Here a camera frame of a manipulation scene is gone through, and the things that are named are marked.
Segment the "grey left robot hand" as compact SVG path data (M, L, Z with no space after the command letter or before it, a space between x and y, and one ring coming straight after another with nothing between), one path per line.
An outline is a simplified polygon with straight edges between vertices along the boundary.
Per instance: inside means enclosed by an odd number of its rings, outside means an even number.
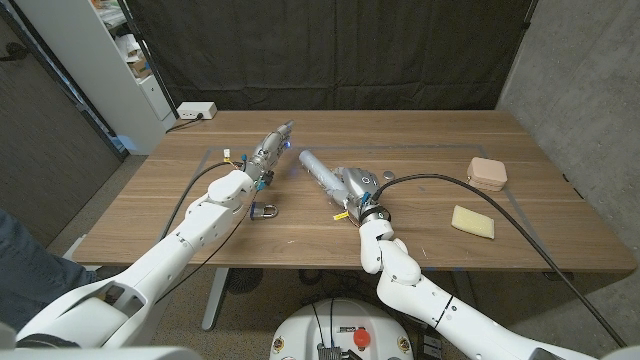
M254 181L255 186L267 183L265 176L275 168L283 152L290 147L293 125L294 121L289 120L269 133L249 157L244 172Z

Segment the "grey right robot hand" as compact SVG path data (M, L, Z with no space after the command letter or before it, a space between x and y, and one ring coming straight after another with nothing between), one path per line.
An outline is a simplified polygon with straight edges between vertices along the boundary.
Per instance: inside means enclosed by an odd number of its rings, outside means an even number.
M366 217L377 211L378 203L373 195L379 190L377 176L361 168L335 168L333 173L344 185L344 190L335 192L350 217L358 225L366 222Z

